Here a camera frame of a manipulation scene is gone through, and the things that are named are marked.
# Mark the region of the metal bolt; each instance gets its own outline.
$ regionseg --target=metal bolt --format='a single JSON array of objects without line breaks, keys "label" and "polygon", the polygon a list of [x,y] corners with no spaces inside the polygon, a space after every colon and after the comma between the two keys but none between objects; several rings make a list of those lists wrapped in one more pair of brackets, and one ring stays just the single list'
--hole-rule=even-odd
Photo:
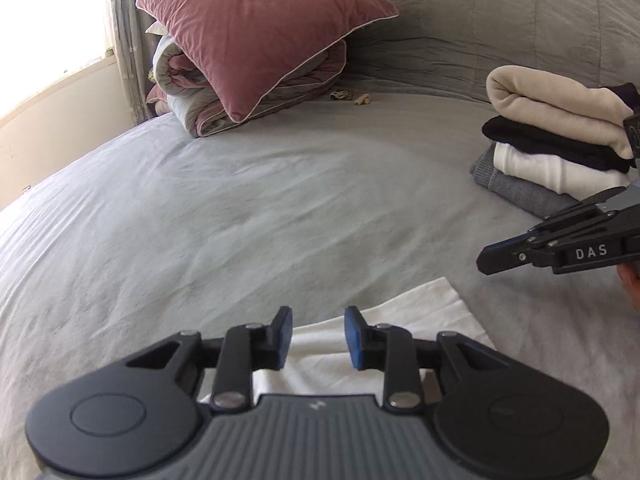
[{"label": "metal bolt", "polygon": [[389,395],[389,404],[394,408],[409,410],[420,404],[420,396],[413,392],[396,392]]},{"label": "metal bolt", "polygon": [[246,398],[240,392],[222,392],[213,397],[213,403],[224,410],[240,408],[246,402]]}]

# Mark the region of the bed sheet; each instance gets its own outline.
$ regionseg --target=bed sheet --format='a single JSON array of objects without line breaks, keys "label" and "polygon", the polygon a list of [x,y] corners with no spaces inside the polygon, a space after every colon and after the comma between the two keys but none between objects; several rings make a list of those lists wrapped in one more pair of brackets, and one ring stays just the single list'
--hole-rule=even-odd
[{"label": "bed sheet", "polygon": [[36,466],[22,425],[57,384],[185,328],[220,336],[282,304],[296,325],[440,276],[501,351],[606,409],[596,470],[640,471],[640,316],[613,269],[483,276],[480,249],[536,219],[476,186],[484,103],[315,101],[192,139],[171,114],[0,213],[0,478]]}]

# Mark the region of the hand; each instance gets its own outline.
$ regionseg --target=hand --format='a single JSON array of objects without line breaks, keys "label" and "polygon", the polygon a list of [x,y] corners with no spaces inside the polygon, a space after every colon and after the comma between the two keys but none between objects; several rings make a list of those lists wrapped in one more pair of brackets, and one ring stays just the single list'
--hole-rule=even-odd
[{"label": "hand", "polygon": [[617,264],[616,269],[626,293],[631,297],[634,308],[640,312],[640,278],[636,269],[633,264]]}]

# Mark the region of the gray quilted fabric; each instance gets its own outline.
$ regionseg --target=gray quilted fabric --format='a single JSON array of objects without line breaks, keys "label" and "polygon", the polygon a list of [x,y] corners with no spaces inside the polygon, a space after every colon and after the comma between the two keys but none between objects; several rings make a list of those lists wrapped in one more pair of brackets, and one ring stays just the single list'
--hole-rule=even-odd
[{"label": "gray quilted fabric", "polygon": [[504,64],[640,84],[640,0],[391,1],[398,18],[350,36],[349,72],[484,101]]}]

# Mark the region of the white folded garment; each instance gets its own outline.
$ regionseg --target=white folded garment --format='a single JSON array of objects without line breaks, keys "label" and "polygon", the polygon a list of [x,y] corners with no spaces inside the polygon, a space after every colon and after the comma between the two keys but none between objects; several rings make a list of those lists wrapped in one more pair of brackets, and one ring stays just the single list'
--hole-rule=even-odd
[{"label": "white folded garment", "polygon": [[486,94],[500,115],[633,158],[622,121],[633,114],[608,88],[587,88],[573,79],[506,65],[486,79]]},{"label": "white folded garment", "polygon": [[495,145],[494,166],[506,175],[535,182],[577,200],[616,186],[628,186],[629,176],[616,170],[599,171],[557,155],[529,155],[510,144]]},{"label": "white folded garment", "polygon": [[[415,338],[435,339],[442,330],[454,330],[492,346],[446,278],[417,286],[386,303],[362,311],[370,325],[390,323],[409,330]],[[260,394],[343,395],[376,394],[382,398],[383,375],[359,372],[351,366],[344,338],[344,318],[293,329],[285,367],[279,372],[254,372],[255,400]]]}]

